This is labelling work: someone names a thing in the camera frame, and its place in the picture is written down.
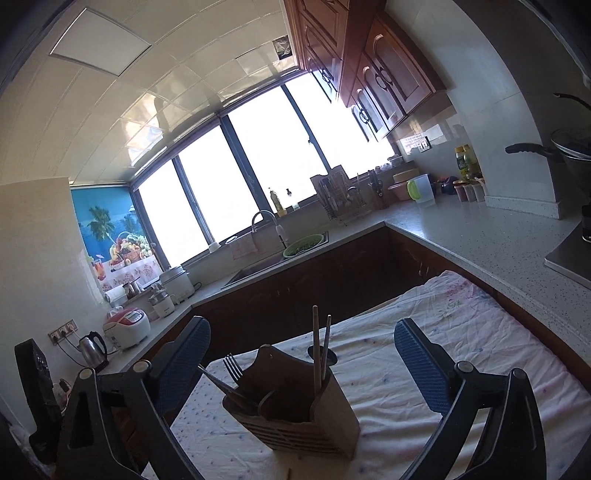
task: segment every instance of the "chopsticks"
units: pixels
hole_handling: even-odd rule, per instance
[[[320,393],[322,381],[326,377],[326,363],[329,352],[330,324],[332,315],[326,319],[326,330],[324,331],[324,346],[322,347],[322,357],[320,355],[320,326],[318,321],[318,305],[312,307],[312,331],[314,338],[314,396]]]
[[[320,366],[322,370],[322,380],[326,377],[326,356],[329,353],[329,337],[330,337],[330,324],[332,322],[332,315],[328,315],[326,318],[326,330],[324,332],[324,346],[322,347],[322,364]]]
[[[314,396],[320,393],[322,374],[320,372],[320,332],[318,324],[318,305],[312,307],[312,331],[314,338]]]

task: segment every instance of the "dish towel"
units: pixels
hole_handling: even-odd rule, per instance
[[[230,242],[230,249],[234,260],[258,252],[252,232],[248,232]]]

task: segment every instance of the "window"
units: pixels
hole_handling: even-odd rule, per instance
[[[271,190],[284,208],[316,194],[310,177],[326,175],[326,169],[281,88],[263,93],[228,117],[274,212]]]
[[[385,140],[368,142],[351,112],[304,74],[221,116],[142,179],[138,204],[168,262],[179,265],[248,229],[257,211],[276,212],[271,190],[288,208],[316,194],[311,177],[342,165],[352,178],[392,152]]]
[[[224,240],[250,226],[259,209],[220,127],[178,157],[214,239]]]
[[[330,103],[312,75],[287,82],[331,167],[342,165],[349,178],[383,165],[394,152],[388,140],[368,142],[351,112]]]
[[[139,187],[160,247],[172,266],[207,249],[207,241],[169,160]]]

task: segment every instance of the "plastic container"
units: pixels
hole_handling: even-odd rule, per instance
[[[429,202],[435,200],[429,175],[424,174],[407,182],[407,190],[410,198],[417,203]]]
[[[464,190],[465,181],[456,180],[453,183],[453,187],[456,189],[457,197],[460,199],[460,202],[467,202],[468,197],[466,196],[466,191]]]
[[[396,195],[396,198],[400,202],[404,202],[405,200],[410,200],[410,195],[408,194],[408,187],[407,182],[402,181],[401,183],[397,183],[396,185],[392,185],[388,187],[388,190]]]
[[[484,202],[484,188],[479,183],[475,183],[472,185],[474,188],[474,193],[476,194],[476,201],[477,202]]]
[[[474,193],[474,187],[469,183],[465,183],[462,186],[464,187],[464,191],[466,192],[466,197],[468,197],[468,202],[475,202],[476,193]]]

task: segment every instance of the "stove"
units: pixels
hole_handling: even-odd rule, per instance
[[[546,255],[544,264],[591,289],[591,243],[583,240],[583,222],[578,224],[559,246]]]

